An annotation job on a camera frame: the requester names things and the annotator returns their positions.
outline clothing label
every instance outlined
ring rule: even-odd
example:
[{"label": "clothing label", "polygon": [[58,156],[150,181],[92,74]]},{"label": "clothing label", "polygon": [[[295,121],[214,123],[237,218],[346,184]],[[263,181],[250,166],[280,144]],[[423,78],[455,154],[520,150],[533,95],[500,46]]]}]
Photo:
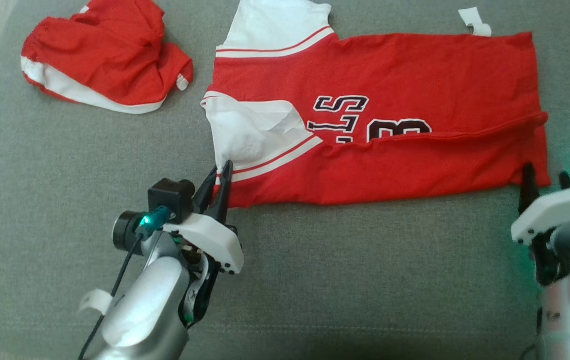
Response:
[{"label": "clothing label", "polygon": [[472,30],[472,35],[477,37],[491,36],[491,27],[483,23],[476,7],[458,10],[458,14],[460,18],[463,19],[465,26]]}]

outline gray upholstery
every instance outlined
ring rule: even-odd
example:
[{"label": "gray upholstery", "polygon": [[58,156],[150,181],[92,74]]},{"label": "gray upholstery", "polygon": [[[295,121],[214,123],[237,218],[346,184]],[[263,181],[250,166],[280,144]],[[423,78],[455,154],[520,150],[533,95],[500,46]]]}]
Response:
[{"label": "gray upholstery", "polygon": [[[146,190],[160,178],[199,183],[213,166],[198,102],[237,1],[158,3],[169,40],[191,55],[196,78],[143,116],[64,103],[22,77],[27,34],[46,16],[77,12],[84,0],[22,0],[7,24],[0,43],[0,349],[75,358],[95,321],[76,316],[79,299],[110,289],[124,257],[111,244],[114,219],[145,209]],[[330,22],[343,38],[460,34],[457,10],[473,6],[495,35],[532,31],[550,114],[551,171],[570,171],[570,1],[330,3]],[[233,210],[244,271],[219,278],[184,358],[514,359],[533,341],[537,308],[526,251],[509,238],[517,198],[510,187]],[[132,263],[123,289],[142,265]]]}]

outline white tag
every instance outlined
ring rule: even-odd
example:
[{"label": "white tag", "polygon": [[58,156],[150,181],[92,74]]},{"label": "white tag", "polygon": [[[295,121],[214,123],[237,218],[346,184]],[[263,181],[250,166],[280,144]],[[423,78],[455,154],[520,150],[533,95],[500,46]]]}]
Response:
[{"label": "white tag", "polygon": [[187,85],[189,85],[187,79],[185,79],[183,75],[179,74],[178,79],[176,79],[176,86],[178,87],[178,90],[185,91],[187,89]]},{"label": "white tag", "polygon": [[114,298],[111,297],[108,292],[105,292],[101,289],[92,290],[83,296],[83,300],[81,300],[81,305],[78,309],[78,313],[80,314],[83,312],[83,310],[94,309],[105,315],[111,307],[113,300]]},{"label": "white tag", "polygon": [[491,36],[491,27],[483,23],[476,7],[458,10],[458,14],[463,19],[465,26],[472,30],[472,35],[477,37]]}]

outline camera lens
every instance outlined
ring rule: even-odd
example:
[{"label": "camera lens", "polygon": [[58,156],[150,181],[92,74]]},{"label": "camera lens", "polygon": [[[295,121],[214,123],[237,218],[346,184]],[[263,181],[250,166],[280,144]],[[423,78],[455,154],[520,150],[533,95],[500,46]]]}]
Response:
[{"label": "camera lens", "polygon": [[[144,212],[125,211],[120,214],[112,231],[114,247],[118,250],[129,251],[136,243],[136,228],[145,216]],[[134,249],[134,255],[143,255],[140,244]]]}]

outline printed number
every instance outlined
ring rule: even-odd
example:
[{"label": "printed number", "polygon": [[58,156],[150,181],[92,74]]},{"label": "printed number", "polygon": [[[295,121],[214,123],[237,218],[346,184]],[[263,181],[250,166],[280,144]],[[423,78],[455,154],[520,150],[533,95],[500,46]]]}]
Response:
[{"label": "printed number", "polygon": [[331,103],[332,99],[333,98],[331,96],[318,96],[314,105],[314,110],[317,112],[337,113],[342,110],[344,105],[348,105],[345,109],[346,112],[360,113],[365,109],[369,102],[369,98],[360,95],[338,96],[333,103]]},{"label": "printed number", "polygon": [[405,118],[403,120],[372,120],[367,125],[367,142],[373,139],[380,139],[384,133],[389,133],[395,137],[407,133],[430,133],[431,127],[424,120],[419,118]]}]

